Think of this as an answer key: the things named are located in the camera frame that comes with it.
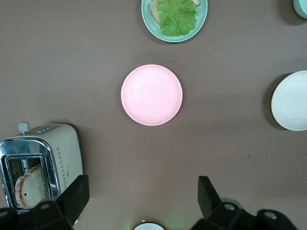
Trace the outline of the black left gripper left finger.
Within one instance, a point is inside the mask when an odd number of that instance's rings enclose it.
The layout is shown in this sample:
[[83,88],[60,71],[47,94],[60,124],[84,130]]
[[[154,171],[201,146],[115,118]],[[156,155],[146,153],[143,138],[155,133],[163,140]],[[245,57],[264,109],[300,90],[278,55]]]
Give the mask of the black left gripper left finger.
[[79,175],[58,197],[41,201],[22,214],[14,208],[0,210],[2,230],[72,230],[89,201],[88,175]]

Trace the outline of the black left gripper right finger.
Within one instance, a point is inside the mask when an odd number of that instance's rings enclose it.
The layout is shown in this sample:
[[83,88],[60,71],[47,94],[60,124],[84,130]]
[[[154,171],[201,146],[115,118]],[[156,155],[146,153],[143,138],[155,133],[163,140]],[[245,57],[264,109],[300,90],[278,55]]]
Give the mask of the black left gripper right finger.
[[261,209],[254,216],[231,201],[222,201],[209,177],[198,178],[198,204],[203,218],[193,230],[296,230],[283,213]]

